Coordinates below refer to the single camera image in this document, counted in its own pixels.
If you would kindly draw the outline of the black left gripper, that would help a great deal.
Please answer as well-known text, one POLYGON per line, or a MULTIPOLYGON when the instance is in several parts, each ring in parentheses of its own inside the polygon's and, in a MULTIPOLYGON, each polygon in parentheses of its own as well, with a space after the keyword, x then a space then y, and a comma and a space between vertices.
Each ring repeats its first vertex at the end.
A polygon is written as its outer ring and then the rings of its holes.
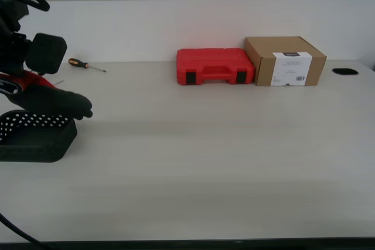
POLYGON ((19 21, 29 14, 27 4, 1 0, 1 72, 20 74, 24 61, 37 73, 55 74, 67 51, 66 41, 59 36, 37 33, 30 43, 19 33, 19 21))

